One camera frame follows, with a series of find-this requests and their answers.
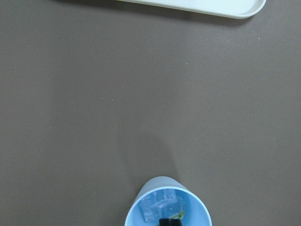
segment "cup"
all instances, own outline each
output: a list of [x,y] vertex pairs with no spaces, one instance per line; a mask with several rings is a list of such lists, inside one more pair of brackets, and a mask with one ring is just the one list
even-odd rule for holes
[[148,194],[161,189],[174,189],[176,194],[186,202],[187,209],[182,219],[183,226],[212,226],[209,212],[203,202],[186,187],[169,177],[156,177],[145,183],[127,214],[125,226],[156,226],[159,224],[159,219],[153,224],[144,221],[139,201]]

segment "tray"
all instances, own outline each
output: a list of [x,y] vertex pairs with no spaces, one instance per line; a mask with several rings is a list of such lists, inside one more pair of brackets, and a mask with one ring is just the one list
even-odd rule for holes
[[120,0],[235,19],[258,13],[266,0]]

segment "white tray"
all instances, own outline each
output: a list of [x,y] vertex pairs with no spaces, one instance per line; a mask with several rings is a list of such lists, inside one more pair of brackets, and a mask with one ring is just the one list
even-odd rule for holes
[[253,16],[266,0],[121,0],[196,13],[243,19]]

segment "plastic cup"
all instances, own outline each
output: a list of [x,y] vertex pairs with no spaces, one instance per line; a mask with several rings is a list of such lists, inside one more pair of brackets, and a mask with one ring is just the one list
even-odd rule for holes
[[127,214],[125,226],[156,226],[159,222],[146,223],[141,214],[139,201],[148,194],[161,189],[175,189],[187,204],[185,216],[182,219],[183,226],[212,226],[211,218],[203,202],[186,187],[169,177],[156,177],[141,188],[134,204]]

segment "gray surface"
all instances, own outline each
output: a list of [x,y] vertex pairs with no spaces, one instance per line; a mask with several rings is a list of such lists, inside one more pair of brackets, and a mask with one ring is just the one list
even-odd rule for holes
[[121,226],[158,175],[214,226],[300,225],[299,0],[80,2],[0,2],[0,225]]

